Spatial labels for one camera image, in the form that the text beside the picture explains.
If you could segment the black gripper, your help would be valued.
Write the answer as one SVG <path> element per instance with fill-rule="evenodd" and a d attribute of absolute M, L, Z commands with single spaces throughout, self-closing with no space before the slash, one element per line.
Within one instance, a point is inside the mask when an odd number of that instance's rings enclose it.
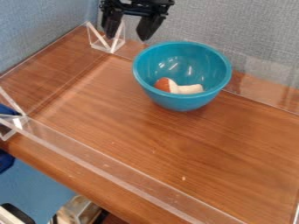
<path fill-rule="evenodd" d="M 123 15 L 133 15 L 142 17 L 135 31 L 138 37 L 147 41 L 159 29 L 174 5 L 174 0 L 101 0 L 102 27 L 107 37 L 113 39 L 117 36 Z"/>

